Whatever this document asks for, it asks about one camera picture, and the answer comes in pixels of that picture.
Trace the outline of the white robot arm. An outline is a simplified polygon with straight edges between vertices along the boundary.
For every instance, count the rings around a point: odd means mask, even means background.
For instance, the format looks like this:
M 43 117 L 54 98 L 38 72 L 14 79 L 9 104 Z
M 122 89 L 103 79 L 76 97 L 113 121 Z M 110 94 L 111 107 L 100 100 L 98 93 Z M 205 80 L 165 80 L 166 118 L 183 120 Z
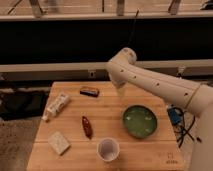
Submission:
M 213 171 L 213 87 L 137 67 L 136 53 L 121 49 L 106 63 L 116 88 L 129 82 L 199 118 L 189 171 Z

